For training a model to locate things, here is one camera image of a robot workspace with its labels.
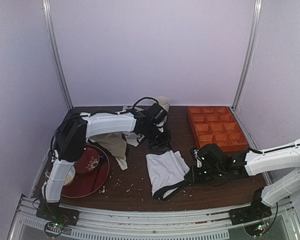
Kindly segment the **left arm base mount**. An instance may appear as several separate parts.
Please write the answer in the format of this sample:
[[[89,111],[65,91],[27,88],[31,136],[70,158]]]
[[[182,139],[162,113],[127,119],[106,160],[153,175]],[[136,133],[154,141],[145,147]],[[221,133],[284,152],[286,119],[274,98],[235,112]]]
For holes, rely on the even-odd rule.
[[[53,223],[65,224],[67,226],[76,226],[79,220],[79,211],[60,207],[59,203],[47,203],[40,200],[36,210],[36,217]]]

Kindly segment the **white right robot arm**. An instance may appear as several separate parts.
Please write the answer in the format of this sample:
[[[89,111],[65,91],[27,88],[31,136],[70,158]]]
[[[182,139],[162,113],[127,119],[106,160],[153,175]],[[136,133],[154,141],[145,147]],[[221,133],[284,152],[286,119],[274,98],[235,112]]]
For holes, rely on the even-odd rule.
[[[300,189],[300,138],[292,143],[268,149],[248,148],[228,156],[217,144],[207,144],[190,150],[196,165],[190,167],[184,179],[190,184],[222,186],[230,181],[258,174],[292,168],[275,183],[254,192],[251,207],[269,209],[281,199]]]

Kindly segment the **white black boxer briefs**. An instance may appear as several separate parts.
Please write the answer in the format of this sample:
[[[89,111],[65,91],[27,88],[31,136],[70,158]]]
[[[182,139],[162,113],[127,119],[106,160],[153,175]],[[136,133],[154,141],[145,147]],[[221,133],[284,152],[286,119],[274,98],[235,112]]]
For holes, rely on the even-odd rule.
[[[146,163],[154,199],[167,201],[189,185],[185,176],[190,168],[179,151],[147,154]]]

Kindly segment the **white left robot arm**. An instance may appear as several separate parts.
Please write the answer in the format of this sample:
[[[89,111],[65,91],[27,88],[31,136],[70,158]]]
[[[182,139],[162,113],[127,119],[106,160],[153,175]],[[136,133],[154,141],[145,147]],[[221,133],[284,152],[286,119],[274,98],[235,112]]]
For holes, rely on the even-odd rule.
[[[82,157],[86,140],[90,137],[133,132],[145,136],[150,149],[169,148],[171,133],[164,122],[167,115],[165,110],[155,113],[136,109],[70,114],[57,128],[50,142],[52,169],[41,188],[44,202],[56,204],[60,201],[67,174]]]

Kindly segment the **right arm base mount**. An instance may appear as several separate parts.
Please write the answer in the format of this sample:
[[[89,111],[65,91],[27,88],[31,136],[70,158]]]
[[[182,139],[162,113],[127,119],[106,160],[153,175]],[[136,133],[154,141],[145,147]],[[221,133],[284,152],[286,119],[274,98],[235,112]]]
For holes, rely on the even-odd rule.
[[[234,208],[229,211],[229,217],[233,226],[260,221],[264,217],[270,217],[271,215],[271,207],[264,205],[260,200],[254,200],[248,206]]]

